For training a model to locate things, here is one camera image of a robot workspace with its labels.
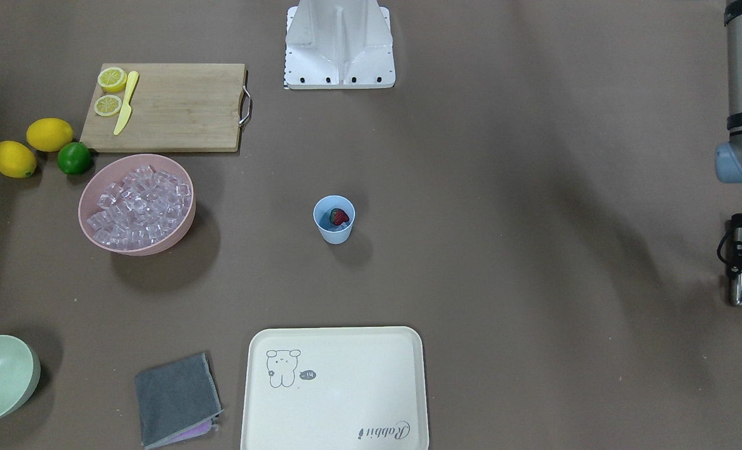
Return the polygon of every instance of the bowl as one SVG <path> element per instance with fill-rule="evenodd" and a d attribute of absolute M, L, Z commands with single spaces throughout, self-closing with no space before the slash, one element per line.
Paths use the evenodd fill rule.
<path fill-rule="evenodd" d="M 159 240 L 159 242 L 155 242 L 152 245 L 138 248 L 136 250 L 116 250 L 97 242 L 93 239 L 93 236 L 96 235 L 96 230 L 94 230 L 90 223 L 88 223 L 88 218 L 93 214 L 98 213 L 98 211 L 101 211 L 99 205 L 96 204 L 99 201 L 99 197 L 110 183 L 121 183 L 123 178 L 126 177 L 129 172 L 136 168 L 140 168 L 140 166 L 147 165 L 154 168 L 155 171 L 168 171 L 190 186 L 190 209 L 185 216 L 180 218 L 179 227 L 177 227 L 176 230 L 171 231 L 168 236 L 165 236 L 165 238 Z M 188 230 L 190 230 L 190 225 L 193 224 L 193 217 L 195 216 L 196 190 L 193 188 L 193 182 L 190 180 L 188 172 L 184 170 L 182 165 L 179 165 L 178 162 L 170 159 L 170 157 L 160 156 L 159 154 L 133 154 L 132 156 L 122 157 L 121 159 L 110 163 L 93 176 L 90 182 L 88 182 L 87 187 L 84 188 L 82 197 L 79 199 L 79 225 L 82 227 L 84 235 L 90 239 L 90 242 L 104 250 L 112 251 L 113 253 L 128 254 L 129 256 L 147 256 L 147 254 L 160 253 L 160 251 L 168 250 L 168 248 L 173 247 L 174 244 L 178 243 Z"/>
<path fill-rule="evenodd" d="M 25 342 L 0 335 L 0 417 L 21 407 L 40 379 L 40 361 Z"/>

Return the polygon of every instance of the pink bowl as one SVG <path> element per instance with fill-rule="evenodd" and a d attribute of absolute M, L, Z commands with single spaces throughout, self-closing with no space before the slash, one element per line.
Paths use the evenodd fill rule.
<path fill-rule="evenodd" d="M 155 171 L 168 171 L 190 185 L 190 210 L 185 214 L 185 217 L 183 217 L 182 222 L 179 223 L 179 227 L 177 227 L 176 230 L 171 231 L 165 239 L 153 243 L 148 247 L 138 248 L 137 250 L 116 250 L 96 242 L 96 240 L 93 239 L 96 231 L 93 230 L 93 227 L 88 223 L 88 217 L 101 211 L 99 205 L 96 204 L 99 201 L 99 197 L 110 183 L 120 183 L 123 181 L 123 177 L 127 176 L 129 172 L 145 165 L 151 166 Z M 147 254 L 160 253 L 160 251 L 168 250 L 168 248 L 173 247 L 173 245 L 178 243 L 179 240 L 188 232 L 190 225 L 193 224 L 193 217 L 195 216 L 196 190 L 193 188 L 193 182 L 190 180 L 188 172 L 185 171 L 184 167 L 180 166 L 178 162 L 170 159 L 170 157 L 160 156 L 159 154 L 133 154 L 132 156 L 122 157 L 116 162 L 110 163 L 93 176 L 87 187 L 84 188 L 82 198 L 79 199 L 79 225 L 82 227 L 84 235 L 90 239 L 90 242 L 104 250 L 114 251 L 114 253 L 120 254 L 128 254 L 129 256 L 147 256 Z"/>

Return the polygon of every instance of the towel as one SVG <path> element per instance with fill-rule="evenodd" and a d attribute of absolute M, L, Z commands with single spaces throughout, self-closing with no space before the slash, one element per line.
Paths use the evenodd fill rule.
<path fill-rule="evenodd" d="M 203 353 L 134 377 L 145 450 L 208 433 L 223 410 Z"/>

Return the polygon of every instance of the yellow knife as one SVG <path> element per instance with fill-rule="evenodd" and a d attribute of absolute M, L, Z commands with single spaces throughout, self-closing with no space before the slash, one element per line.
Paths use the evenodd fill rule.
<path fill-rule="evenodd" d="M 116 128 L 113 131 L 115 136 L 118 136 L 123 131 L 123 128 L 131 117 L 131 106 L 129 106 L 129 102 L 131 101 L 131 95 L 134 94 L 134 87 L 137 85 L 138 77 L 139 74 L 136 71 L 129 72 L 126 77 L 126 92 L 123 93 L 123 105 L 121 106 L 120 114 L 118 114 Z"/>

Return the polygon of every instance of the yellow lemon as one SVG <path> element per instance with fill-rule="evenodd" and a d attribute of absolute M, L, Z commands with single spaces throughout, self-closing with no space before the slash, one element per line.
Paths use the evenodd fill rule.
<path fill-rule="evenodd" d="M 20 142 L 0 142 L 0 172 L 13 178 L 26 178 L 34 173 L 37 159 Z"/>
<path fill-rule="evenodd" d="M 108 67 L 99 74 L 99 86 L 107 92 L 120 92 L 126 87 L 126 72 L 120 67 Z"/>
<path fill-rule="evenodd" d="M 120 111 L 122 100 L 117 95 L 104 95 L 96 100 L 93 109 L 102 117 L 109 117 Z"/>
<path fill-rule="evenodd" d="M 73 140 L 73 128 L 62 119 L 35 120 L 26 131 L 26 142 L 40 151 L 59 151 Z"/>

